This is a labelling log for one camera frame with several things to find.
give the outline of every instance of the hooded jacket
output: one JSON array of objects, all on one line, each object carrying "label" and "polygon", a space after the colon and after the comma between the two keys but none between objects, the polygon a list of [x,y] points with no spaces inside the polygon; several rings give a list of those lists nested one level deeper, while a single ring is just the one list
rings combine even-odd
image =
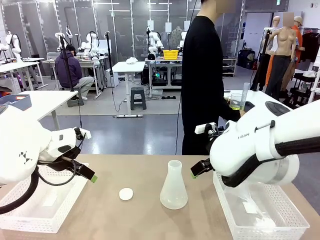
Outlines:
[{"label": "hooded jacket", "polygon": [[[80,67],[79,61],[74,58],[74,56],[70,51],[66,51],[66,55],[68,57],[68,64],[70,68],[72,86],[74,87],[79,83],[79,79],[82,78],[81,67]],[[63,88],[70,88],[70,83],[67,77],[67,70],[66,70],[62,52],[55,59],[55,71],[57,73],[57,77],[59,79],[60,85]]]}]

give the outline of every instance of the black hair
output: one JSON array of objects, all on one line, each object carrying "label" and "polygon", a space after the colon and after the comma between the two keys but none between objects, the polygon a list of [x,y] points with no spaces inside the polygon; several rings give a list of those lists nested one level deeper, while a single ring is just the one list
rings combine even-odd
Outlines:
[{"label": "black hair", "polygon": [[65,50],[66,51],[74,51],[76,52],[76,48],[70,44],[68,44],[67,46],[65,46]]}]

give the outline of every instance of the blue floor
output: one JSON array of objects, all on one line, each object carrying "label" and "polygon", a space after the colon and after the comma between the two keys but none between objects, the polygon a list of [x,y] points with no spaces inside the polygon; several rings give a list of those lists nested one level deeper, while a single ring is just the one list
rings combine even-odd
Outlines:
[{"label": "blue floor", "polygon": [[[82,127],[92,138],[83,143],[82,154],[174,155],[177,137],[176,114],[144,115],[143,118],[113,118],[105,115],[83,115]],[[60,128],[80,126],[79,116],[58,116]],[[55,130],[51,116],[41,124]],[[181,154],[183,126],[178,123],[177,154]],[[295,186],[320,214],[320,154],[300,155],[300,170]]]}]

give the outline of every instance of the black pants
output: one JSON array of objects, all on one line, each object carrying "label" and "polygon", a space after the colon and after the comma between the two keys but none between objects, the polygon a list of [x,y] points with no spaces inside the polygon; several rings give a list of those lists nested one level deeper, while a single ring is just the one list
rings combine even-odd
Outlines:
[{"label": "black pants", "polygon": [[263,58],[261,58],[259,68],[256,71],[256,74],[253,79],[251,90],[254,90],[255,86],[257,86],[258,84],[259,91],[262,91],[264,89],[264,86],[266,85],[266,76],[268,72],[270,57],[271,56],[269,54],[265,53]]},{"label": "black pants", "polygon": [[282,79],[284,78],[290,61],[290,56],[275,55],[273,57],[272,70],[265,94],[273,97],[275,100],[279,100]]},{"label": "black pants", "polygon": [[209,152],[206,149],[208,144],[209,138],[206,134],[195,134],[194,131],[184,131],[182,155],[208,156]]}]

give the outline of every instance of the perforated basket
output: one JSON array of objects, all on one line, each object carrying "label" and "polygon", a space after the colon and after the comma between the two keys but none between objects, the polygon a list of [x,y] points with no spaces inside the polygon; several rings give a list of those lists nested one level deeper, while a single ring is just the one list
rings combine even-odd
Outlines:
[{"label": "perforated basket", "polygon": [[[49,182],[63,183],[72,176],[71,171],[55,171],[47,166],[39,166],[40,174]],[[28,189],[31,178],[19,182],[3,199],[5,206],[20,198]],[[62,186],[51,186],[39,179],[39,184],[22,206],[0,215],[0,229],[57,233],[87,183],[82,176],[75,176]]]},{"label": "perforated basket", "polygon": [[268,221],[265,225],[239,224],[242,220],[248,222],[249,218],[259,219],[260,216],[246,212],[241,203],[243,198],[235,200],[236,192],[230,194],[234,188],[225,186],[221,175],[216,172],[213,174],[213,184],[234,240],[299,240],[310,227],[281,187],[262,183],[252,183],[253,191],[260,194],[251,196],[254,196],[254,202],[265,211],[268,220],[274,225]]},{"label": "perforated basket", "polygon": [[178,50],[163,50],[164,60],[177,60]]}]

